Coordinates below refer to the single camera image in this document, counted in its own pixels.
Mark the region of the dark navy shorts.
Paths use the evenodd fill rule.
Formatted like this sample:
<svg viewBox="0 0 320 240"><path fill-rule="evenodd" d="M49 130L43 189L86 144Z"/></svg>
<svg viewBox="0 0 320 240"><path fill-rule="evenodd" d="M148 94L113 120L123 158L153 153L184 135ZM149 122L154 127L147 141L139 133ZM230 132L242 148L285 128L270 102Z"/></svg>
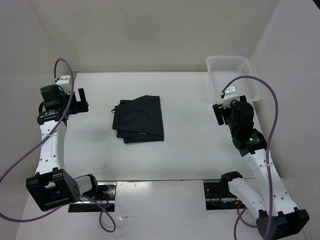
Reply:
<svg viewBox="0 0 320 240"><path fill-rule="evenodd" d="M112 129L125 144L161 142L164 126L159 96L144 95L132 100L122 99L111 111Z"/></svg>

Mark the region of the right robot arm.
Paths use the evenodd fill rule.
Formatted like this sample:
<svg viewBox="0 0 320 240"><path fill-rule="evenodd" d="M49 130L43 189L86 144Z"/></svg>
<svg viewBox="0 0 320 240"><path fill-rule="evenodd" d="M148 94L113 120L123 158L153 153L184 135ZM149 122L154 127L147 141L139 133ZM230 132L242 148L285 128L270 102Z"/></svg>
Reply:
<svg viewBox="0 0 320 240"><path fill-rule="evenodd" d="M305 209L299 209L290 197L267 153L267 142L254 127L254 109L244 98L232 100L229 107L213 105L219 125L229 127L232 142L256 178L261 195L232 171L221 176L219 191L225 197L236 196L255 217L261 237L278 240L298 234L309 221Z"/></svg>

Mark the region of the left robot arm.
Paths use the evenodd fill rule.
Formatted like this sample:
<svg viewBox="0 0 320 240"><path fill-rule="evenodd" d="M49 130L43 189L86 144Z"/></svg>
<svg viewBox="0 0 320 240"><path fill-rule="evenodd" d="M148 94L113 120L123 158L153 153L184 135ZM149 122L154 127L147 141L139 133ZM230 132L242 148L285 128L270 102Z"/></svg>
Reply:
<svg viewBox="0 0 320 240"><path fill-rule="evenodd" d="M68 117L89 110L84 90L78 90L80 101L70 83L56 82L42 87L40 93L43 102L38 108L37 122L44 143L35 175L26 180L27 190L43 212L76 203L81 195L96 199L100 194L96 178L88 174L88 183L78 182L78 178L72 178L65 171L64 164Z"/></svg>

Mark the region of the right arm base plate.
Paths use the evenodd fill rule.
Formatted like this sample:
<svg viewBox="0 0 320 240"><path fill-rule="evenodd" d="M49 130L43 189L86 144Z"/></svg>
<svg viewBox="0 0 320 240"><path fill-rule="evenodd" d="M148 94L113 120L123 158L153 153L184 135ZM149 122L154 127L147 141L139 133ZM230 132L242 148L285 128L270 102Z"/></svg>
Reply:
<svg viewBox="0 0 320 240"><path fill-rule="evenodd" d="M203 188L207 211L233 210L241 203L236 196L229 193L222 193L222 188L218 179L204 180Z"/></svg>

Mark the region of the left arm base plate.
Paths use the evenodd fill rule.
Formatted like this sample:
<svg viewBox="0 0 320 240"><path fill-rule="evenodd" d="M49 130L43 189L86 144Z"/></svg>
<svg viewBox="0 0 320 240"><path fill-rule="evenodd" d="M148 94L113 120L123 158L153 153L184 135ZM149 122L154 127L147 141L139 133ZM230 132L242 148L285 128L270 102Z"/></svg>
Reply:
<svg viewBox="0 0 320 240"><path fill-rule="evenodd" d="M108 212L115 211L117 183L111 181L98 181L97 192L90 193L89 197L97 201ZM69 213L97 213L101 209L91 200L81 198L80 201L70 204L68 207Z"/></svg>

